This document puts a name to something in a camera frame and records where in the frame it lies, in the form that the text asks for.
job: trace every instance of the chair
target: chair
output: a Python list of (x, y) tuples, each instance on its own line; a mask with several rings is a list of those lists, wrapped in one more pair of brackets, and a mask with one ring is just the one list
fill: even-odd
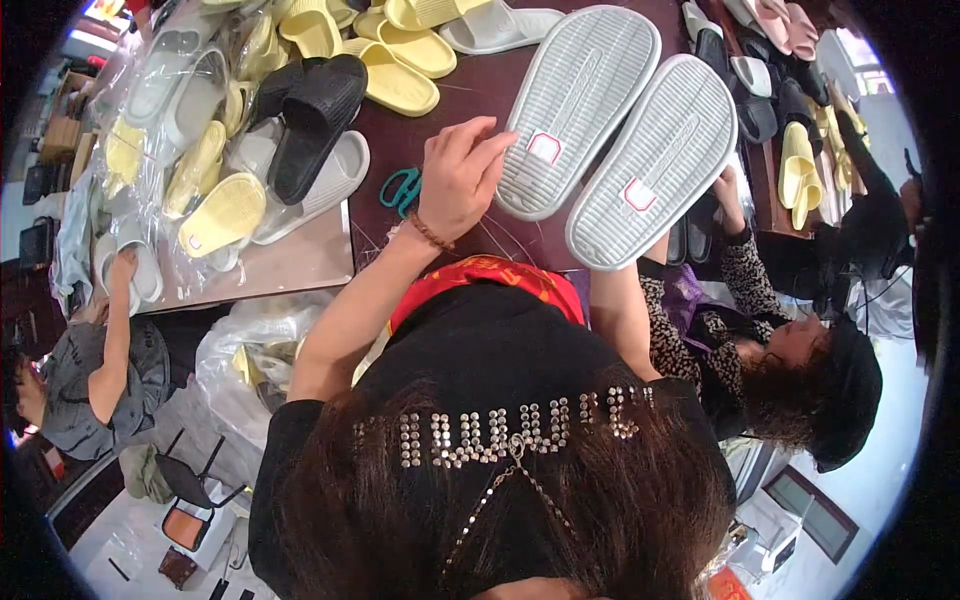
[[(213, 516), (216, 514), (216, 509), (227, 506), (227, 503), (247, 486), (241, 485), (220, 502), (211, 500), (204, 488), (204, 481), (208, 476), (210, 466), (213, 465), (213, 461), (217, 458), (217, 453), (220, 452), (220, 446), (224, 444), (225, 438), (224, 436), (220, 436), (217, 447), (213, 448), (213, 453), (210, 454), (210, 458), (206, 461), (204, 470), (199, 474), (195, 474), (193, 469), (184, 461), (170, 456), (174, 446), (180, 441), (181, 435), (183, 435), (183, 429), (177, 433), (177, 437), (174, 438), (170, 447), (167, 448), (167, 451), (163, 454), (157, 454), (156, 456), (156, 466), (160, 469), (160, 474), (163, 475), (164, 481), (167, 482), (170, 490), (174, 493), (174, 496), (176, 496), (170, 510), (163, 518), (163, 533), (187, 550), (195, 552), (200, 548), (200, 544), (204, 540), (204, 536), (210, 526), (210, 521), (213, 520)], [(179, 508), (178, 504), (180, 504), (181, 500), (200, 509), (209, 510), (209, 518), (204, 520)]]

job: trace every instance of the green scissors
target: green scissors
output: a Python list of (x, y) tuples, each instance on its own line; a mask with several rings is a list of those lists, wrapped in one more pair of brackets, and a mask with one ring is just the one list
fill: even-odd
[[(387, 188), (393, 180), (401, 176), (403, 176), (403, 181), (400, 182), (400, 187), (394, 192), (393, 197), (387, 200)], [(400, 215), (400, 218), (406, 221), (407, 208), (409, 208), (410, 204), (420, 195), (421, 182), (420, 169), (417, 167), (400, 169), (390, 175), (383, 183), (383, 187), (380, 188), (380, 203), (388, 208), (396, 208), (396, 214)]]

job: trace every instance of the dark hair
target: dark hair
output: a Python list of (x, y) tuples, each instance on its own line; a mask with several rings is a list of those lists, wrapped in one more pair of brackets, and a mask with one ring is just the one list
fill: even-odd
[[(605, 386), (639, 391), (632, 373), (615, 370), (618, 377), (604, 373)], [(571, 420), (576, 424), (559, 460), (537, 462), (538, 481), (572, 533), (529, 480), (515, 475), (491, 496), (450, 564), (450, 549), (489, 484), (476, 489), (475, 478), (426, 461), (403, 469), (398, 451), (389, 450), (399, 447), (399, 415), (442, 412), (429, 384), (388, 402), (355, 393), (332, 400), (278, 500), (295, 594), (311, 600), (467, 598), (497, 582), (511, 557), (536, 552), (547, 570), (577, 582), (588, 597), (636, 597), (641, 590), (652, 598), (701, 595), (699, 575), (733, 517), (732, 478), (702, 413), (703, 422), (690, 416), (689, 402), (700, 410), (692, 386), (672, 379), (658, 384), (653, 407), (643, 400), (624, 405), (621, 418), (639, 427), (631, 439), (613, 435), (603, 405), (595, 424)], [(358, 422), (365, 423), (359, 447)], [(416, 495), (423, 490), (426, 496)], [(544, 534), (529, 547), (501, 544), (515, 518)]]
[(3, 424), (21, 438), (30, 422), (16, 412), (16, 405), (20, 401), (20, 393), (16, 390), (16, 386), (22, 383), (19, 369), (26, 359), (26, 354), (20, 351), (20, 348), (13, 345), (3, 346), (3, 356), (0, 358), (0, 372), (2, 372), (0, 407), (2, 407)]
[(815, 346), (806, 363), (788, 367), (767, 354), (753, 369), (743, 370), (743, 416), (747, 427), (763, 440), (788, 450), (813, 440), (814, 422), (836, 396), (829, 348)]

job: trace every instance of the bracelet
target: bracelet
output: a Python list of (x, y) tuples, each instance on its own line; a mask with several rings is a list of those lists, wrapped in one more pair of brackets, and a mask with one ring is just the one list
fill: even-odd
[(420, 232), (420, 235), (426, 238), (426, 241), (430, 243), (431, 246), (439, 250), (446, 250), (447, 252), (453, 252), (453, 242), (445, 242), (444, 240), (437, 237), (437, 235), (431, 231), (426, 225), (423, 224), (423, 221), (420, 220), (420, 216), (416, 211), (411, 212), (408, 220), (410, 224), (417, 228), (417, 231)]

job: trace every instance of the sticker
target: sticker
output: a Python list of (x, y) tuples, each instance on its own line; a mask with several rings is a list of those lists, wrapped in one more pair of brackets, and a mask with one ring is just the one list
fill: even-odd
[(643, 212), (657, 201), (657, 194), (640, 182), (636, 177), (627, 181), (627, 184), (620, 190), (620, 198), (632, 206), (635, 211)]
[(527, 144), (527, 152), (549, 162), (551, 167), (557, 164), (563, 151), (564, 144), (544, 130), (534, 130), (534, 135)]

